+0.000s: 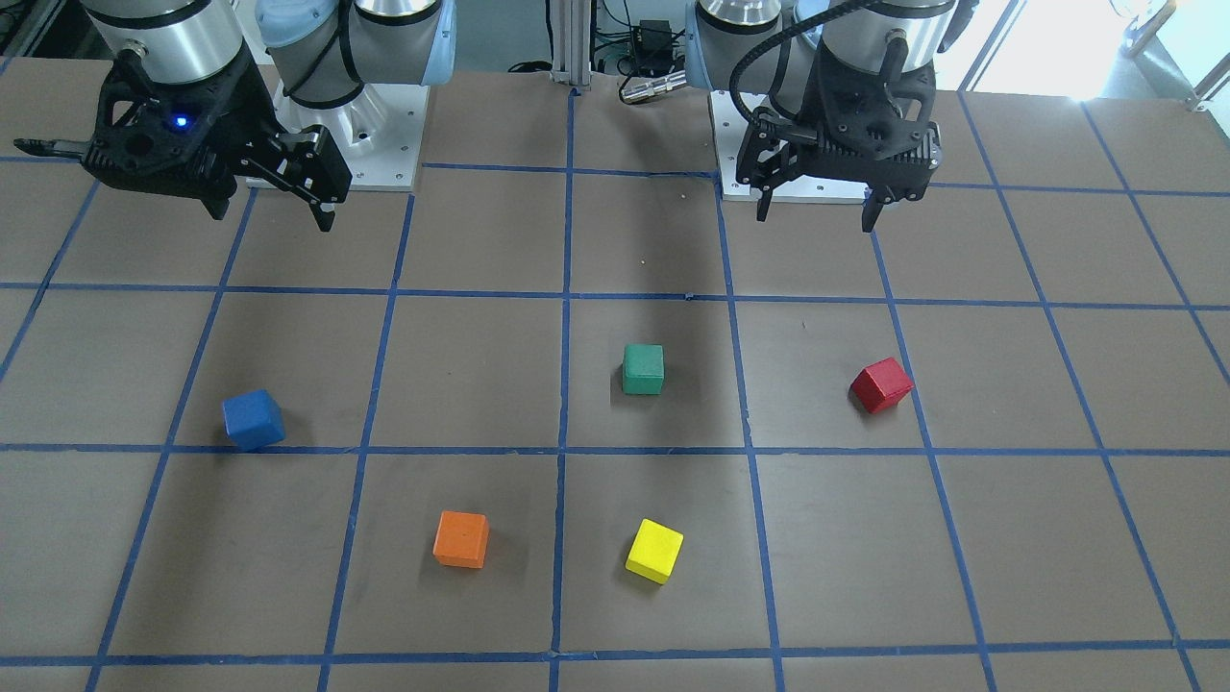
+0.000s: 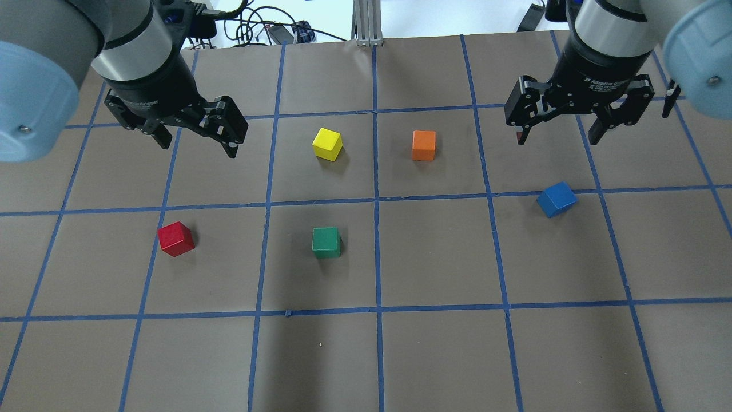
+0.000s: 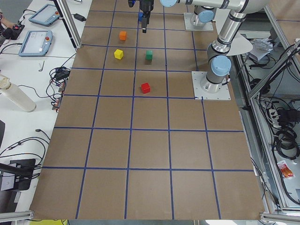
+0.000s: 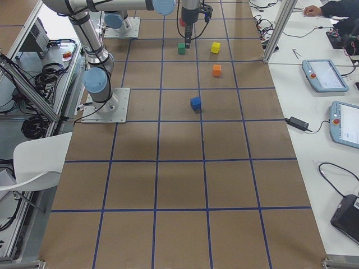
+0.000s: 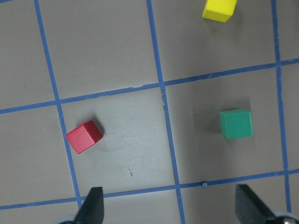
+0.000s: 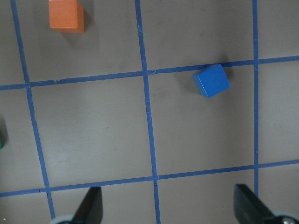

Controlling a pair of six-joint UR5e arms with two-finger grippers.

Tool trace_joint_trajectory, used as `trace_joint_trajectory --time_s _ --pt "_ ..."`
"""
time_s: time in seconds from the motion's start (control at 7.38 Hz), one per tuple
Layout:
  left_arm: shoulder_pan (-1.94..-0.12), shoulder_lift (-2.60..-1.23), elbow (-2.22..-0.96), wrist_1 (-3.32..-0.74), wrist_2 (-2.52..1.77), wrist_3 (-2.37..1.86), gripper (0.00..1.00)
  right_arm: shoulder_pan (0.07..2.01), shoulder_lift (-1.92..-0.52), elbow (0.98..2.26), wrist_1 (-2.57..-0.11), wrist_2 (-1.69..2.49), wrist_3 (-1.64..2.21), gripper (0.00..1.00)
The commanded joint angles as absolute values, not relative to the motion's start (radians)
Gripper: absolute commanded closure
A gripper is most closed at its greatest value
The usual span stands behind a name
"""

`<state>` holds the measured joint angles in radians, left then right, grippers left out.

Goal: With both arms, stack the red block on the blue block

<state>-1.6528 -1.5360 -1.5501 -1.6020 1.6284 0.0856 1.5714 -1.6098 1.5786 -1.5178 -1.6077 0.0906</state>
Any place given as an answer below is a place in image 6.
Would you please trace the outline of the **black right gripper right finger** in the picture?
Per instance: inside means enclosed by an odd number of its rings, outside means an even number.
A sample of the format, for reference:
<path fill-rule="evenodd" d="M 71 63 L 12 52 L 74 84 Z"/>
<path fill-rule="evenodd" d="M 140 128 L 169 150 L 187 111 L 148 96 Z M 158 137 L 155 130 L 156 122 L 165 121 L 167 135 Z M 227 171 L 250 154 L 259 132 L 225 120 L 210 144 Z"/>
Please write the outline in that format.
<path fill-rule="evenodd" d="M 234 215 L 239 224 L 275 224 L 275 215 L 246 184 L 234 186 Z"/>

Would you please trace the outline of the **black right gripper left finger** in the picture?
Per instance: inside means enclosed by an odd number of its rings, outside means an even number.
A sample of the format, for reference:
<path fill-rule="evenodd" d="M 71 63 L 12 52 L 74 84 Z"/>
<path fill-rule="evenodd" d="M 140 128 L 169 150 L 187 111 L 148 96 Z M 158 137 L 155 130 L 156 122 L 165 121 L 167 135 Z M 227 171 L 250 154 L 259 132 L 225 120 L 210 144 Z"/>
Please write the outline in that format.
<path fill-rule="evenodd" d="M 101 187 L 91 187 L 86 193 L 75 215 L 72 224 L 100 224 L 103 218 Z"/>

